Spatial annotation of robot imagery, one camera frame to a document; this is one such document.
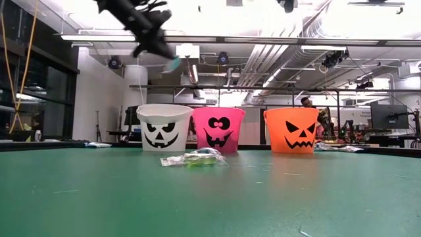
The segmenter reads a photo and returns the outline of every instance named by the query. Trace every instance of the black mouth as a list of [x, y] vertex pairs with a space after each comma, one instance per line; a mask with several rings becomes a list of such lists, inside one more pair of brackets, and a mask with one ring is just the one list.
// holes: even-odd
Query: black mouth
[[211, 137], [211, 135], [208, 134], [208, 132], [206, 131], [206, 129], [204, 129], [206, 132], [206, 140], [208, 141], [208, 144], [211, 147], [215, 147], [216, 145], [219, 145], [220, 148], [224, 147], [226, 141], [228, 141], [228, 138], [230, 137], [231, 133], [233, 131], [231, 131], [229, 134], [224, 136], [223, 140], [220, 140], [219, 138], [216, 138], [215, 140], [213, 140], [213, 138]]
[[299, 142], [295, 142], [294, 144], [292, 144], [291, 145], [291, 143], [288, 141], [288, 139], [285, 137], [285, 141], [287, 141], [287, 144], [288, 144], [288, 146], [289, 146], [289, 148], [291, 148], [291, 149], [294, 149], [296, 146], [299, 146], [299, 147], [313, 147], [313, 143], [314, 142], [301, 142], [301, 143], [299, 143]]
[[151, 140], [149, 140], [148, 138], [147, 138], [147, 136], [146, 136], [146, 134], [145, 134], [145, 138], [146, 138], [146, 141], [147, 141], [147, 143], [149, 144], [149, 145], [151, 145], [151, 146], [153, 146], [153, 147], [155, 147], [155, 148], [166, 148], [166, 147], [169, 147], [170, 145], [172, 145], [176, 140], [177, 140], [177, 137], [178, 137], [178, 134], [175, 136], [175, 138], [173, 138], [171, 141], [169, 141], [166, 145], [164, 144], [164, 143], [158, 143], [158, 142], [155, 142], [155, 144], [151, 141]]

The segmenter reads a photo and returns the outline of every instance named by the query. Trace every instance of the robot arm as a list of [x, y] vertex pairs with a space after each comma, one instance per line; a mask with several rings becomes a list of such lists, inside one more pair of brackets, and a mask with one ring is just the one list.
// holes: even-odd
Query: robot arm
[[[153, 11], [155, 7], [166, 5], [165, 1], [155, 0], [94, 0], [98, 4], [99, 12], [108, 10], [124, 26], [131, 31], [138, 43], [133, 52], [137, 57], [142, 51], [160, 55], [167, 59], [175, 56], [165, 42], [164, 31], [161, 26], [171, 17], [170, 11]], [[137, 6], [147, 6], [137, 10]]]

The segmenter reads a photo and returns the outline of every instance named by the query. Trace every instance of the white bucket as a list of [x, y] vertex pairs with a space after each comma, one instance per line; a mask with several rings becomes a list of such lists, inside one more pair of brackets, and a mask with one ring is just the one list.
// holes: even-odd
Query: white bucket
[[181, 105], [148, 104], [137, 108], [144, 151], [184, 151], [193, 109]]

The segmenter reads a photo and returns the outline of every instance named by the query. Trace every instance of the jack-o'-lantern face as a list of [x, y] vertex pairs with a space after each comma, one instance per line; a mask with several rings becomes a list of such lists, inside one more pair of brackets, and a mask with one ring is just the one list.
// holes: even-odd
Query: jack-o'-lantern face
[[233, 132], [230, 130], [231, 127], [231, 121], [229, 118], [222, 117], [220, 119], [218, 118], [210, 118], [208, 121], [208, 128], [203, 128], [206, 132], [206, 140], [207, 143], [211, 147], [215, 147], [218, 145], [220, 148], [225, 146], [225, 143], [228, 141], [228, 138], [230, 138], [231, 133]]
[[166, 148], [172, 145], [178, 138], [178, 132], [174, 131], [175, 122], [164, 125], [147, 124], [145, 139], [147, 143], [155, 148]]
[[294, 149], [298, 147], [313, 147], [314, 133], [316, 132], [316, 123], [310, 126], [301, 125], [299, 122], [293, 124], [292, 122], [285, 122], [287, 132], [285, 133], [285, 141], [289, 148]]

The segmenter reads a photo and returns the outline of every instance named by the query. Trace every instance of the black eye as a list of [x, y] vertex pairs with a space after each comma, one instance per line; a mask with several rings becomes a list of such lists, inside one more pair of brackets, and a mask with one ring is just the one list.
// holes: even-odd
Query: black eye
[[309, 128], [307, 128], [307, 130], [311, 133], [314, 132], [314, 129], [316, 128], [316, 124], [314, 123], [313, 125], [311, 125]]
[[286, 121], [286, 122], [287, 122], [287, 128], [288, 128], [289, 132], [295, 132], [295, 131], [298, 130], [298, 128], [294, 124], [292, 124], [288, 121]]
[[211, 128], [216, 128], [215, 123], [218, 122], [218, 119], [216, 118], [210, 118], [208, 121], [208, 124]]
[[176, 126], [175, 122], [171, 122], [168, 125], [166, 125], [165, 127], [163, 127], [162, 129], [164, 130], [164, 132], [169, 133], [172, 132], [174, 127]]
[[222, 123], [222, 126], [220, 127], [220, 129], [222, 129], [222, 130], [227, 130], [227, 129], [229, 129], [229, 128], [230, 128], [230, 126], [231, 126], [231, 122], [230, 122], [230, 120], [229, 120], [228, 118], [226, 118], [226, 117], [221, 118], [221, 119], [219, 120], [219, 122], [221, 122], [221, 123]]
[[147, 124], [147, 129], [148, 129], [148, 131], [150, 131], [150, 132], [154, 132], [157, 128], [154, 128], [154, 127], [152, 127], [152, 125]]

